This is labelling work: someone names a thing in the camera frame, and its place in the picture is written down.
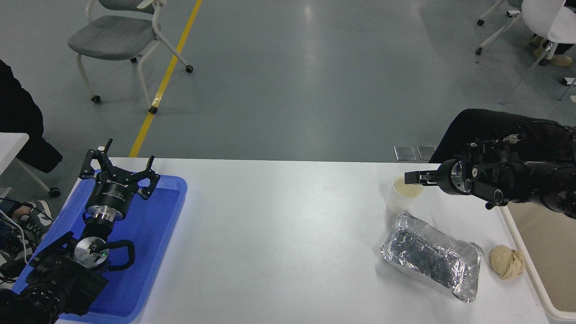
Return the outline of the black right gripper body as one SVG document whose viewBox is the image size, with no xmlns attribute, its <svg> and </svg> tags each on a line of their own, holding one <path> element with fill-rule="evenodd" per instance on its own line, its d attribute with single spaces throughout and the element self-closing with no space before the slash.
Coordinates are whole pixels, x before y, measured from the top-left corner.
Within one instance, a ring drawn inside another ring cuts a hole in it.
<svg viewBox="0 0 576 324">
<path fill-rule="evenodd" d="M 450 195 L 459 195 L 459 161 L 451 159 L 443 162 L 437 170 L 436 184 Z"/>
</svg>

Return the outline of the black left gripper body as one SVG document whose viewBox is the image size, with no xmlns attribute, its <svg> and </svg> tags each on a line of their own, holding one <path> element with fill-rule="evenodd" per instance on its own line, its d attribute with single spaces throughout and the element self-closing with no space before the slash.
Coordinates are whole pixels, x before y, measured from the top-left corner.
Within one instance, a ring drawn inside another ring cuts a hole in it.
<svg viewBox="0 0 576 324">
<path fill-rule="evenodd" d="M 108 207 L 116 211 L 116 216 L 126 216 L 138 189 L 136 182 L 126 183 L 124 179 L 112 179 L 107 171 L 101 172 L 95 177 L 95 186 L 85 211 L 95 215 L 97 211 Z"/>
</svg>

